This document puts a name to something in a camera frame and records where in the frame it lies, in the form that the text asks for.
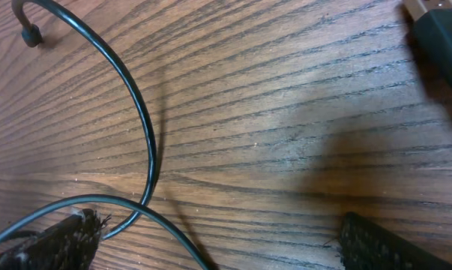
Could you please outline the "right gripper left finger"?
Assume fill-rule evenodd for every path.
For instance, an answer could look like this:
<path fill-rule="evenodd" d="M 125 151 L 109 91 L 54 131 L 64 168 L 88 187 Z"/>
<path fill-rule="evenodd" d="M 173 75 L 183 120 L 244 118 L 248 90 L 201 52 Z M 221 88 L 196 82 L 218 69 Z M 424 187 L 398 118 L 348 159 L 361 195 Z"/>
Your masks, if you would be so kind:
<path fill-rule="evenodd" d="M 89 208 L 43 232 L 13 232 L 22 241 L 0 253 L 0 270 L 89 270 L 110 217 Z"/>

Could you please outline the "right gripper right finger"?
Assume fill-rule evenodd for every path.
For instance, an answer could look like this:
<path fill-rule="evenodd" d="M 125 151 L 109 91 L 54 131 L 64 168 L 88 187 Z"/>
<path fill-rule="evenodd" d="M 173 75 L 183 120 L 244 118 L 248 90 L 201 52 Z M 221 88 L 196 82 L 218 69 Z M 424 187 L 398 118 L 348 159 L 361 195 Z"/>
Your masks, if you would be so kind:
<path fill-rule="evenodd" d="M 447 262 L 349 211 L 338 235 L 345 270 L 452 270 Z"/>

